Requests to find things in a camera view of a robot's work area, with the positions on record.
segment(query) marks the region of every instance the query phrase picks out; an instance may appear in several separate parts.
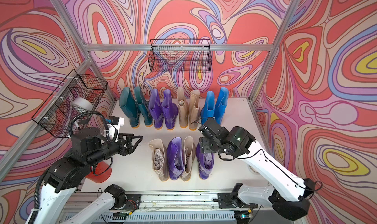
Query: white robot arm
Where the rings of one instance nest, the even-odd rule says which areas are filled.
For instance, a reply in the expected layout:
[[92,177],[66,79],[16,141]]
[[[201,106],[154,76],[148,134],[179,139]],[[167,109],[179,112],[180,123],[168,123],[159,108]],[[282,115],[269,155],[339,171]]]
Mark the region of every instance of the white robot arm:
[[271,185],[251,187],[236,184],[231,193],[232,202],[241,207],[244,204],[272,206],[281,216],[297,220],[308,214],[310,202],[306,199],[315,190],[311,179],[297,177],[277,162],[263,149],[259,142],[244,128],[234,127],[230,132],[209,118],[199,131],[204,135],[199,139],[203,153],[225,153],[233,159],[241,159],[259,172]]
[[[73,123],[83,115],[97,114],[105,125],[106,137],[100,134],[96,127],[87,127],[73,134]],[[118,133],[124,123],[124,118],[109,117],[106,120],[103,115],[96,111],[86,111],[73,118],[68,125],[68,133],[72,141],[72,148],[63,158],[54,162],[49,169],[39,178],[35,188],[35,208],[26,221],[27,224],[55,223],[64,208],[69,197],[76,191],[81,180],[95,170],[95,166],[111,158],[115,154],[126,156],[134,152],[139,145],[142,136]],[[121,187],[112,184],[105,189],[97,200],[76,214],[68,223],[88,224],[103,212],[115,208],[122,208],[127,197]]]

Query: psychedelic patterned wall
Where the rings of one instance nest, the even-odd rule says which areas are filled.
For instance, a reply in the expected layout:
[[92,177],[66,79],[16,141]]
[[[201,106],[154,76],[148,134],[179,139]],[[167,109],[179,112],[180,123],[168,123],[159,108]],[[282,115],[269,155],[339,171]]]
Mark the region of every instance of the psychedelic patterned wall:
[[[0,159],[31,123],[31,116],[61,80],[83,61],[48,0],[0,0]],[[105,115],[110,100],[97,110]],[[40,131],[0,183],[0,224],[24,223],[35,181],[70,147]]]
[[275,158],[321,180],[309,223],[377,220],[377,0],[303,0],[253,99]]
[[[270,44],[290,0],[62,0],[83,40],[92,44],[147,44],[154,38],[209,38],[214,44]],[[93,52],[115,96],[125,86],[178,86],[246,97],[266,52],[216,51],[208,73],[150,73],[148,52]]]
[[229,89],[229,97],[247,97],[259,73],[266,51],[225,51],[222,64],[213,60],[211,73],[156,73],[150,72],[148,52],[144,51],[93,51],[92,57],[102,74],[119,98],[124,87],[140,86],[146,98],[157,88],[161,97],[163,90],[170,89],[173,97],[179,86],[187,96],[191,90],[200,90],[205,97],[207,91],[216,95],[221,87]]

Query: zip tie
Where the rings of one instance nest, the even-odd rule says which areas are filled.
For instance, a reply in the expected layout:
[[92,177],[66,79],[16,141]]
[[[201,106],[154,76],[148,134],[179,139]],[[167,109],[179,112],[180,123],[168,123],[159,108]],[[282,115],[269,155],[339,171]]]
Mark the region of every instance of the zip tie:
[[34,212],[34,211],[40,211],[42,208],[38,208],[38,209],[34,209],[34,208],[32,208],[31,209],[31,212]]

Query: beige rain boot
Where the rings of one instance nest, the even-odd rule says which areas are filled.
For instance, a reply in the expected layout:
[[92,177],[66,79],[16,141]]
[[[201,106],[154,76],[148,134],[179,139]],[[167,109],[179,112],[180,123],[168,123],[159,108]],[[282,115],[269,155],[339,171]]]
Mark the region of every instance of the beige rain boot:
[[179,125],[181,128],[186,128],[188,123],[188,104],[186,102],[184,90],[182,87],[178,87],[177,91],[178,98],[178,114],[179,114]]
[[192,163],[195,159],[196,147],[194,145],[194,139],[191,136],[185,138],[182,146],[183,150],[183,173],[181,179],[188,181],[191,178]]
[[197,120],[200,116],[199,98],[200,98],[200,91],[192,90],[190,94],[190,107],[188,110],[189,129],[192,131],[195,131],[196,127],[198,126],[197,123],[192,123],[192,122]]
[[[152,149],[152,169],[158,175],[161,181],[167,181],[169,179],[169,170],[167,168],[167,151],[166,147],[163,145],[161,139],[154,139],[148,142],[149,147]],[[157,149],[163,153],[164,158],[162,159],[162,165],[159,169],[155,169],[155,152]]]

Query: rain boot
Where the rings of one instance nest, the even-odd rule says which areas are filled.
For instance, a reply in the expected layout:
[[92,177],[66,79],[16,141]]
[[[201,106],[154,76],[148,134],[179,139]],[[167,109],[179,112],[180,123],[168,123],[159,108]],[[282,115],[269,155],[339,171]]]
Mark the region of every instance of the rain boot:
[[183,173],[182,138],[175,137],[167,147],[170,179],[177,180]]
[[207,97],[205,98],[205,104],[204,108],[202,109],[202,112],[200,113],[200,116],[202,118],[202,123],[205,123],[208,119],[208,117],[214,116],[214,93],[213,91],[207,92]]
[[228,104],[229,90],[227,88],[220,88],[219,97],[216,100],[216,106],[214,109],[214,119],[218,124],[221,124],[222,118],[225,113],[225,108]]
[[172,102],[172,95],[169,89],[164,91],[164,100],[161,104],[165,117],[165,125],[168,130],[173,130],[175,120],[178,116],[178,107]]
[[186,102],[184,90],[182,87],[178,87],[177,91],[177,99],[178,99],[178,114],[179,114],[179,125],[181,128],[186,128],[188,121],[189,112],[188,104]]
[[141,92],[141,88],[139,86],[134,88],[134,94],[135,94],[136,105],[144,117],[145,126],[147,127],[152,126],[153,118],[151,114],[149,113],[149,109],[148,109],[149,102],[145,100],[144,95]]
[[[154,139],[148,142],[149,147],[152,150],[152,169],[157,173],[158,178],[161,181],[167,181],[169,179],[169,170],[167,168],[167,150],[163,145],[161,139]],[[156,150],[160,149],[163,155],[163,158],[155,155]]]
[[191,178],[192,163],[195,159],[196,148],[194,145],[194,139],[191,136],[185,138],[182,147],[183,153],[183,173],[181,179],[188,181]]
[[163,109],[161,108],[160,96],[158,95],[157,89],[152,90],[148,108],[152,118],[155,120],[155,128],[161,129],[164,123],[164,114]]
[[198,123],[193,123],[193,122],[198,120],[200,116],[199,98],[200,98],[200,91],[192,90],[190,94],[190,107],[188,109],[189,129],[192,131],[195,131],[196,127],[198,126]]
[[200,151],[200,145],[196,146],[196,158],[198,159],[199,177],[207,179],[211,174],[214,164],[214,153],[204,154]]
[[129,87],[125,87],[119,97],[119,106],[123,113],[129,118],[132,128],[139,127],[139,108],[135,104]]

